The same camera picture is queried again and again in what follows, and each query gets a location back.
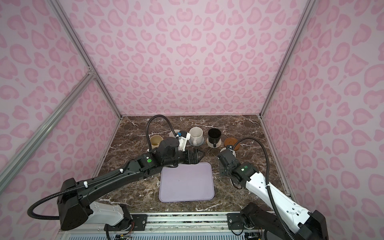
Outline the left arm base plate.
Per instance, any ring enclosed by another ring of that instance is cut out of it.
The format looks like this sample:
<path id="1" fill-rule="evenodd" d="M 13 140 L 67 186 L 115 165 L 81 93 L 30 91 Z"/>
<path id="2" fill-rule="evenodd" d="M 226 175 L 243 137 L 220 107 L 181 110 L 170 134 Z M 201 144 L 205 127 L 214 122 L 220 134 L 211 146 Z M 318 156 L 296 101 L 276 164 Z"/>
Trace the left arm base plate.
<path id="1" fill-rule="evenodd" d="M 147 225 L 147 220 L 148 215 L 146 214 L 133 214 L 129 217 L 123 217 L 122 220 L 113 226 L 105 224 L 104 231 L 144 231 Z"/>

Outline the blue woven round coaster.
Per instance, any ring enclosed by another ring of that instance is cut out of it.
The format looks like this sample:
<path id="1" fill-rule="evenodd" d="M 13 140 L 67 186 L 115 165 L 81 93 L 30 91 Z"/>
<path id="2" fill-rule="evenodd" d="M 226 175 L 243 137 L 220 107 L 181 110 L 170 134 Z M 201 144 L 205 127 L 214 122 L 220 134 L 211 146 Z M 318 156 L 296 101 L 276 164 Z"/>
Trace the blue woven round coaster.
<path id="1" fill-rule="evenodd" d="M 204 143 L 204 137 L 200 136 L 200 137 L 195 138 L 195 137 L 191 136 L 189 139 L 189 143 L 194 147 L 201 146 Z"/>

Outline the small white cup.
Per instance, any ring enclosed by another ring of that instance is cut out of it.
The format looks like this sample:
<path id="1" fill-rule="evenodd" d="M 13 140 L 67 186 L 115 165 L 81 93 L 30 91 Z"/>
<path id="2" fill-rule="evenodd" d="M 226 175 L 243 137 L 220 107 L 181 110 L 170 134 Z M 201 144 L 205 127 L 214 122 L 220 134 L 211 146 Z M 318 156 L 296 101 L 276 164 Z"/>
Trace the small white cup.
<path id="1" fill-rule="evenodd" d="M 176 130 L 174 130 L 174 131 L 171 131 L 171 132 L 169 133 L 169 137 L 171 137 L 171 138 L 176 138 L 176 137 L 179 135 L 179 132 L 180 132 L 180 130 L 178 130 L 178 129 L 176 129 Z"/>

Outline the multicolour woven round coaster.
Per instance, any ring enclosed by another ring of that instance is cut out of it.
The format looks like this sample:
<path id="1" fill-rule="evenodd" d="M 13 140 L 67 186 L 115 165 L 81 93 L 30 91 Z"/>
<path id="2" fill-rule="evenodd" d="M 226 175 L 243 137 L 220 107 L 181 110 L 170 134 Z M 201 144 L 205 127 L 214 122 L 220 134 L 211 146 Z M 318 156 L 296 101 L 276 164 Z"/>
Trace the multicolour woven round coaster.
<path id="1" fill-rule="evenodd" d="M 219 147 L 221 146 L 221 144 L 222 144 L 222 140 L 219 139 L 217 143 L 211 143 L 210 140 L 207 139 L 207 140 L 206 140 L 206 143 L 207 143 L 207 145 L 208 145 L 210 148 L 215 149 L 215 148 L 219 148 Z"/>

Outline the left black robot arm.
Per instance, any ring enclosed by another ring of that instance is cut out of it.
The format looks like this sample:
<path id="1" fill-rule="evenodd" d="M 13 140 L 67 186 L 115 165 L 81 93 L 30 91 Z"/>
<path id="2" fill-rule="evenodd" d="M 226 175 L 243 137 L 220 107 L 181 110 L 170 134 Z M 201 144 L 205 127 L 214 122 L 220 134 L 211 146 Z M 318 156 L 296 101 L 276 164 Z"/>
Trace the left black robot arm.
<path id="1" fill-rule="evenodd" d="M 105 175 L 79 182 L 74 178 L 64 181 L 61 191 L 65 193 L 57 200 L 61 230 L 73 230 L 84 224 L 96 212 L 91 209 L 91 203 L 102 196 L 158 174 L 165 167 L 196 165 L 204 156 L 205 152 L 196 148 L 179 150 L 179 141 L 169 138 L 162 141 L 158 148 L 137 156 L 123 167 Z"/>

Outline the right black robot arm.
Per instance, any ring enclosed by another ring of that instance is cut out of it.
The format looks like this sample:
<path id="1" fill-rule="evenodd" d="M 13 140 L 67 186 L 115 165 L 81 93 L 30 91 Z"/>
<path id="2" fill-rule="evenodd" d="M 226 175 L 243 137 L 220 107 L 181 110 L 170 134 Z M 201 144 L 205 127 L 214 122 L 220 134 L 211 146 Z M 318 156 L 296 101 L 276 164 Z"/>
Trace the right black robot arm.
<path id="1" fill-rule="evenodd" d="M 319 211 L 311 212 L 294 202 L 252 164 L 241 164 L 231 150 L 221 151 L 217 158 L 222 176 L 255 194 L 274 211 L 269 213 L 249 203 L 241 210 L 244 227 L 262 228 L 284 240 L 329 239 L 326 218 Z"/>

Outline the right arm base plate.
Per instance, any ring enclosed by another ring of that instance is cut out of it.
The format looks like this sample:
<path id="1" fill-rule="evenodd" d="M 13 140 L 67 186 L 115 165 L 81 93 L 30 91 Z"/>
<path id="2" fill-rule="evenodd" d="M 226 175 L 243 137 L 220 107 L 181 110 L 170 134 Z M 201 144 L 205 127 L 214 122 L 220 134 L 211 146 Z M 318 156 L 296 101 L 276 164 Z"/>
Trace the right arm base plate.
<path id="1" fill-rule="evenodd" d="M 228 213 L 227 223 L 229 230 L 253 229 L 251 221 L 241 213 Z"/>

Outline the white mug with handle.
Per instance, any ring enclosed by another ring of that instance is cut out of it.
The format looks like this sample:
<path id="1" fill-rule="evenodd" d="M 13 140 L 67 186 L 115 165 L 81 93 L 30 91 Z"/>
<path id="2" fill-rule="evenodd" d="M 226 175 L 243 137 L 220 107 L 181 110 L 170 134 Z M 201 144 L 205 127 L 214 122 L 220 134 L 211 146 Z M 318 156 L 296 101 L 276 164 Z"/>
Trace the white mug with handle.
<path id="1" fill-rule="evenodd" d="M 191 134 L 191 136 L 193 137 L 200 137 L 200 136 L 203 136 L 203 130 L 199 127 L 193 127 L 190 129 L 189 133 Z"/>

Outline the black mug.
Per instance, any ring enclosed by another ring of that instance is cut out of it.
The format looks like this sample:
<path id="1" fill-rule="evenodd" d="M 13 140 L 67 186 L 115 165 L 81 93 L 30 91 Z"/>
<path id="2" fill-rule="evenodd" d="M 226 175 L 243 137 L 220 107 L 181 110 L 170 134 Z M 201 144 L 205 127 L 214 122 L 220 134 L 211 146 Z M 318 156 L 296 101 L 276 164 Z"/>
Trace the black mug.
<path id="1" fill-rule="evenodd" d="M 217 128 L 211 128 L 208 131 L 208 139 L 211 143 L 217 143 L 221 139 L 222 132 Z"/>

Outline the beige ceramic mug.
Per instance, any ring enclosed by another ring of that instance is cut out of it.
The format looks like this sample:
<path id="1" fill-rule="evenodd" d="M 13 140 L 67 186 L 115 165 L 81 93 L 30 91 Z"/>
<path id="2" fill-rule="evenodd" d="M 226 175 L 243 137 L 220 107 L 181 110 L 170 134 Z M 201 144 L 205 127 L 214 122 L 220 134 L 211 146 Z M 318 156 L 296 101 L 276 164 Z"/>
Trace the beige ceramic mug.
<path id="1" fill-rule="evenodd" d="M 155 135 L 150 137 L 151 148 L 152 149 L 158 148 L 162 141 L 163 141 L 163 137 L 160 135 Z"/>

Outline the brown wooden saucer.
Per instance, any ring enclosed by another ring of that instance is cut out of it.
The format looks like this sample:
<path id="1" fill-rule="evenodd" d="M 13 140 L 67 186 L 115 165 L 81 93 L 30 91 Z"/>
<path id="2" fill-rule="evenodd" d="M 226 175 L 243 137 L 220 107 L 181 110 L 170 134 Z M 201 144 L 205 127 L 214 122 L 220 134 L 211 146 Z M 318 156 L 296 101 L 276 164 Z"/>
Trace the brown wooden saucer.
<path id="1" fill-rule="evenodd" d="M 229 138 L 225 139 L 224 145 L 225 145 L 225 147 L 228 145 L 234 146 L 237 142 L 238 142 L 238 140 L 236 138 L 229 137 Z"/>

